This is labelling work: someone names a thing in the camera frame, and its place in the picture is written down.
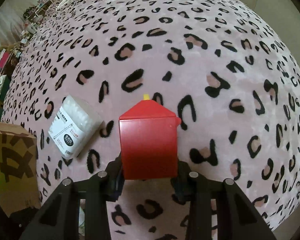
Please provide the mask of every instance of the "red box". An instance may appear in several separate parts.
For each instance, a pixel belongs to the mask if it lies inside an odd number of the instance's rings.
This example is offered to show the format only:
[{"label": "red box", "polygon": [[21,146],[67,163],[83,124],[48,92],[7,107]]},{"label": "red box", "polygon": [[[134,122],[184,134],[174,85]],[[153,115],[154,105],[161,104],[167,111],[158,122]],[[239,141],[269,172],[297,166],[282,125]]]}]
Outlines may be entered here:
[{"label": "red box", "polygon": [[119,118],[125,179],[156,179],[178,174],[176,114],[143,100]]}]

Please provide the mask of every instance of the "clutter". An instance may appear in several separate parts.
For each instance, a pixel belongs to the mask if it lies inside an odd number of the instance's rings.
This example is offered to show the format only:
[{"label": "clutter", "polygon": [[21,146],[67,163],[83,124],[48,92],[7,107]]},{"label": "clutter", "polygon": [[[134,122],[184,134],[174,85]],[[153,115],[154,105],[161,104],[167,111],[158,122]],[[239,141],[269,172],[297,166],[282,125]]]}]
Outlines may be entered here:
[{"label": "clutter", "polygon": [[29,7],[24,13],[23,18],[32,23],[41,24],[45,13],[52,4],[51,0],[37,0],[37,5]]},{"label": "clutter", "polygon": [[79,155],[102,122],[87,102],[69,95],[56,114],[49,135],[63,158],[72,159]]},{"label": "clutter", "polygon": [[40,208],[36,145],[36,137],[23,127],[0,122],[0,206],[7,216]]}]

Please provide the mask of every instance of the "metal screw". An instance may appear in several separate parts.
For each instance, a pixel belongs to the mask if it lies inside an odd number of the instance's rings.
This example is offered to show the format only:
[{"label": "metal screw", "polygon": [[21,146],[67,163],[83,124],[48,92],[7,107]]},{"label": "metal screw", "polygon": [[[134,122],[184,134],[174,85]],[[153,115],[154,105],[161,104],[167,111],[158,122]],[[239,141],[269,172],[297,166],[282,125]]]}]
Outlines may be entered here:
[{"label": "metal screw", "polygon": [[64,179],[64,180],[62,181],[62,184],[63,184],[64,186],[70,185],[70,184],[71,184],[71,179],[69,179],[69,178]]},{"label": "metal screw", "polygon": [[108,173],[106,172],[106,171],[100,171],[99,173],[98,173],[98,176],[100,177],[100,178],[104,178],[104,177],[106,177],[108,175]]},{"label": "metal screw", "polygon": [[191,178],[197,178],[197,177],[199,176],[199,174],[198,174],[196,171],[191,171],[191,172],[189,173],[189,176],[190,176]]},{"label": "metal screw", "polygon": [[226,182],[226,184],[228,184],[228,185],[233,185],[233,184],[234,184],[234,180],[233,180],[233,179],[230,179],[230,178],[227,178],[227,179],[225,180],[225,182]]}]

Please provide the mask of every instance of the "black spot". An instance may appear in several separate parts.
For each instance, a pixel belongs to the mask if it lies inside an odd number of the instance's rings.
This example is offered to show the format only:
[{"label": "black spot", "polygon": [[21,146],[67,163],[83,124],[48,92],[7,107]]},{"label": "black spot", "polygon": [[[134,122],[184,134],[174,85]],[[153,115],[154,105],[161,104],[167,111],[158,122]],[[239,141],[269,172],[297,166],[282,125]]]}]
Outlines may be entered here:
[{"label": "black spot", "polygon": [[41,135],[40,135],[40,149],[44,149],[44,132],[43,129],[41,129]]},{"label": "black spot", "polygon": [[53,70],[50,73],[50,77],[54,78],[57,74],[58,74],[58,69],[57,68],[53,68]]},{"label": "black spot", "polygon": [[66,79],[66,76],[67,74],[63,74],[59,80],[56,82],[56,85],[55,85],[55,90],[57,91],[61,86],[62,86],[62,83],[63,81]]},{"label": "black spot", "polygon": [[233,51],[233,52],[237,52],[236,48],[232,46],[232,42],[229,41],[222,41],[221,42],[221,46]]},{"label": "black spot", "polygon": [[103,129],[100,130],[100,132],[99,132],[99,133],[100,133],[100,136],[101,136],[102,138],[107,138],[107,137],[109,137],[110,134],[111,134],[113,125],[114,125],[114,121],[113,121],[113,120],[111,120],[109,123],[107,123],[106,128],[103,128]]},{"label": "black spot", "polygon": [[139,68],[135,70],[132,74],[130,74],[121,84],[121,88],[123,91],[126,91],[128,93],[133,92],[134,90],[138,89],[143,85],[142,80],[140,80],[140,83],[137,84],[134,87],[128,87],[127,85],[131,82],[137,81],[142,78],[143,75],[143,69]]},{"label": "black spot", "polygon": [[271,82],[269,80],[265,80],[264,84],[263,84],[263,88],[266,92],[269,92],[271,89],[274,90],[275,92],[275,104],[278,104],[278,84],[276,82],[274,82],[273,84],[271,84]]},{"label": "black spot", "polygon": [[110,38],[110,40],[111,40],[111,42],[108,43],[108,45],[110,47],[112,47],[117,42],[118,38],[117,37],[112,37],[112,38]]},{"label": "black spot", "polygon": [[154,211],[149,213],[147,212],[146,208],[142,204],[137,205],[137,212],[138,214],[145,218],[145,219],[155,219],[159,215],[163,213],[163,208],[160,206],[160,204],[157,201],[146,199],[145,200],[146,205],[150,205]]},{"label": "black spot", "polygon": [[60,171],[59,171],[58,169],[56,169],[56,170],[54,171],[54,178],[55,178],[55,179],[60,179]]},{"label": "black spot", "polygon": [[88,157],[87,157],[87,168],[90,174],[94,173],[94,165],[92,160],[93,155],[96,158],[97,168],[98,169],[100,168],[100,154],[96,152],[94,149],[89,150]]},{"label": "black spot", "polygon": [[169,18],[169,17],[161,17],[159,19],[159,22],[161,22],[161,23],[172,23],[172,19]]},{"label": "black spot", "polygon": [[62,160],[58,161],[58,167],[60,170],[62,170]]},{"label": "black spot", "polygon": [[190,155],[191,161],[195,164],[208,162],[212,166],[217,166],[218,165],[218,158],[217,158],[217,154],[216,154],[216,144],[215,144],[213,139],[210,140],[210,156],[208,158],[203,157],[200,154],[200,152],[195,148],[192,148],[190,150],[189,155]]},{"label": "black spot", "polygon": [[99,103],[102,103],[105,94],[109,94],[109,83],[107,81],[103,81],[99,90]]},{"label": "black spot", "polygon": [[155,226],[151,227],[148,232],[149,233],[155,233],[157,231],[157,228]]},{"label": "black spot", "polygon": [[297,124],[297,128],[298,128],[298,134],[300,133],[300,115],[299,115],[299,122]]},{"label": "black spot", "polygon": [[259,44],[260,44],[261,48],[262,48],[267,54],[269,54],[269,52],[270,52],[269,47],[268,47],[263,41],[260,41]]},{"label": "black spot", "polygon": [[221,55],[221,50],[220,50],[220,49],[216,49],[216,51],[214,52],[214,54],[216,54],[218,57],[220,57],[220,55]]},{"label": "black spot", "polygon": [[[174,59],[174,56],[172,53],[177,54],[177,59]],[[177,64],[177,65],[182,65],[186,60],[182,55],[182,51],[180,49],[176,49],[174,47],[171,47],[171,52],[167,55],[168,60],[171,62]]]},{"label": "black spot", "polygon": [[119,61],[126,60],[129,56],[123,56],[123,57],[122,57],[122,56],[120,55],[121,52],[124,51],[124,50],[126,50],[126,49],[129,49],[130,51],[134,51],[134,50],[135,50],[135,47],[134,47],[132,44],[130,44],[130,43],[124,44],[124,45],[116,52],[116,54],[114,54],[114,58],[115,58],[116,60],[119,60]]},{"label": "black spot", "polygon": [[168,71],[165,75],[164,75],[164,77],[162,78],[162,81],[170,81],[170,79],[171,79],[171,77],[172,77],[172,73],[170,72],[170,71]]},{"label": "black spot", "polygon": [[229,141],[230,141],[231,144],[234,143],[236,136],[237,136],[237,131],[232,131],[232,132],[230,133]]},{"label": "black spot", "polygon": [[196,20],[198,20],[199,22],[206,22],[207,19],[206,18],[201,18],[201,17],[195,17]]},{"label": "black spot", "polygon": [[151,45],[151,44],[144,44],[144,45],[142,46],[142,51],[146,51],[146,50],[148,50],[148,49],[152,49],[152,45]]},{"label": "black spot", "polygon": [[90,51],[89,51],[89,54],[91,56],[98,56],[99,55],[99,49],[98,49],[98,45],[95,45]]},{"label": "black spot", "polygon": [[295,105],[295,102],[294,102],[294,98],[290,93],[288,93],[288,96],[289,96],[289,106],[290,106],[292,111],[295,111],[296,110],[296,105]]},{"label": "black spot", "polygon": [[121,206],[120,206],[120,205],[116,205],[114,209],[115,209],[115,212],[111,212],[111,217],[112,217],[113,222],[114,222],[117,226],[121,227],[121,226],[124,225],[124,224],[121,225],[121,224],[119,224],[119,223],[117,222],[116,217],[118,217],[118,216],[119,216],[119,217],[122,217],[122,219],[123,219],[125,225],[131,225],[131,221],[130,221],[129,217],[128,217],[126,214],[124,214],[124,213],[122,212],[122,209],[121,209]]},{"label": "black spot", "polygon": [[289,107],[287,107],[286,105],[283,105],[283,110],[284,110],[284,113],[285,113],[285,115],[286,115],[286,117],[289,121],[291,119]]},{"label": "black spot", "polygon": [[79,72],[76,81],[80,85],[84,85],[86,80],[91,78],[94,75],[94,71],[90,69],[82,70]]},{"label": "black spot", "polygon": [[60,53],[60,54],[58,55],[57,62],[60,62],[60,61],[63,59],[62,55],[63,55],[63,53]]},{"label": "black spot", "polygon": [[142,23],[146,23],[150,18],[147,17],[147,16],[141,16],[141,17],[138,17],[138,18],[135,18],[133,19],[136,24],[142,24]]},{"label": "black spot", "polygon": [[268,195],[264,195],[263,197],[257,197],[254,201],[252,201],[252,205],[255,205],[258,201],[263,201],[264,203],[267,203],[269,199]]},{"label": "black spot", "polygon": [[245,60],[249,65],[253,65],[254,63],[254,57],[252,55],[250,55],[249,58],[245,57]]},{"label": "black spot", "polygon": [[44,172],[46,173],[46,177],[44,177],[42,174],[40,174],[40,177],[47,183],[48,186],[51,186],[51,182],[49,180],[49,169],[45,163],[43,164],[43,168],[44,168]]},{"label": "black spot", "polygon": [[134,39],[134,38],[140,36],[142,33],[144,33],[144,32],[135,32],[135,33],[132,34],[131,38]]},{"label": "black spot", "polygon": [[238,180],[240,178],[240,176],[241,176],[241,162],[240,162],[239,159],[235,159],[233,161],[233,164],[237,164],[237,172],[238,172],[238,175],[235,176],[233,179],[234,180]]},{"label": "black spot", "polygon": [[155,92],[152,97],[153,101],[156,101],[158,104],[163,106],[163,97],[160,93]]},{"label": "black spot", "polygon": [[82,44],[82,48],[86,48],[88,46],[90,46],[90,44],[93,42],[93,39],[87,39],[83,44]]},{"label": "black spot", "polygon": [[178,15],[182,16],[183,18],[189,19],[189,16],[187,15],[187,13],[185,11],[178,12]]},{"label": "black spot", "polygon": [[178,117],[181,119],[181,128],[182,128],[182,130],[187,130],[188,129],[188,126],[183,121],[183,110],[187,105],[189,105],[190,109],[191,109],[192,121],[195,122],[197,120],[197,115],[196,115],[196,112],[195,112],[192,97],[191,97],[191,95],[186,95],[178,103]]},{"label": "black spot", "polygon": [[71,163],[72,163],[72,161],[73,161],[73,159],[70,159],[70,160],[66,160],[65,158],[63,158],[62,157],[62,159],[63,159],[63,162],[65,163],[65,165],[68,167]]},{"label": "black spot", "polygon": [[236,112],[236,113],[239,113],[239,114],[242,114],[244,112],[244,107],[241,104],[240,99],[232,99],[230,104],[229,104],[229,109]]},{"label": "black spot", "polygon": [[220,78],[215,72],[211,72],[211,75],[220,82],[220,86],[217,88],[208,86],[204,90],[208,96],[216,98],[220,94],[221,89],[229,89],[230,84],[224,79]]},{"label": "black spot", "polygon": [[252,49],[252,46],[250,44],[250,41],[248,39],[245,39],[245,40],[241,40],[241,46],[243,49]]},{"label": "black spot", "polygon": [[206,28],[206,31],[207,31],[207,32],[216,33],[216,31],[215,31],[215,30],[213,30],[212,28]]},{"label": "black spot", "polygon": [[45,188],[43,188],[43,189],[42,189],[42,194],[43,194],[45,197],[47,197],[47,195],[46,195],[45,193],[48,193],[48,191],[47,191]]},{"label": "black spot", "polygon": [[282,126],[280,124],[277,124],[276,126],[276,143],[277,143],[277,148],[280,147],[280,143],[281,143],[281,138],[283,137],[283,133],[282,133]]},{"label": "black spot", "polygon": [[69,63],[70,63],[71,61],[73,61],[73,60],[74,60],[74,57],[70,57],[69,59],[67,59],[67,61],[63,64],[63,68],[65,68],[66,66],[68,66]]},{"label": "black spot", "polygon": [[117,22],[122,22],[125,19],[126,15],[120,17]]},{"label": "black spot", "polygon": [[48,111],[47,109],[44,111],[44,117],[49,119],[52,115],[52,112],[54,110],[54,104],[52,101],[49,101],[48,106],[50,107],[50,110]]},{"label": "black spot", "polygon": [[155,36],[161,36],[161,35],[165,35],[167,32],[164,31],[161,28],[155,28],[152,30],[149,30],[147,33],[147,37],[155,37]]},{"label": "black spot", "polygon": [[289,160],[289,171],[291,172],[295,166],[296,166],[296,157],[295,155],[293,155],[292,159]]},{"label": "black spot", "polygon": [[273,171],[273,166],[274,166],[274,163],[273,163],[273,160],[272,159],[268,159],[267,161],[267,166],[269,166],[270,170],[267,174],[265,174],[265,169],[262,170],[261,172],[261,177],[262,179],[264,180],[267,180],[270,178],[271,174],[272,174],[272,171]]},{"label": "black spot", "polygon": [[203,10],[201,8],[199,8],[199,7],[197,7],[197,8],[191,8],[191,10],[194,11],[194,12],[197,12],[197,13],[202,13],[203,12]]},{"label": "black spot", "polygon": [[263,103],[261,101],[261,99],[259,98],[257,92],[254,90],[252,92],[253,98],[258,101],[258,103],[260,104],[260,108],[256,108],[256,114],[257,115],[261,115],[265,113],[265,107],[263,106]]},{"label": "black spot", "polygon": [[250,188],[251,185],[252,185],[252,181],[251,181],[251,180],[248,180],[248,182],[247,182],[247,188]]},{"label": "black spot", "polygon": [[106,57],[103,61],[102,61],[103,65],[108,65],[109,64],[109,58]]},{"label": "black spot", "polygon": [[275,186],[274,183],[272,184],[272,192],[273,192],[273,193],[276,193],[276,192],[277,192],[277,190],[278,190],[278,188],[279,188],[279,185],[280,185],[280,182],[281,182],[283,176],[284,176],[284,165],[281,166],[280,174],[277,173],[277,174],[275,175],[274,181],[277,181],[277,180],[279,179],[279,183],[278,183],[277,186]]},{"label": "black spot", "polygon": [[255,151],[252,149],[252,143],[253,143],[253,141],[258,140],[258,139],[259,139],[259,137],[257,135],[254,135],[254,136],[251,137],[251,139],[249,140],[249,142],[247,144],[248,152],[249,152],[250,157],[252,159],[255,158],[257,156],[257,154],[261,150],[261,144],[258,145],[258,148]]}]

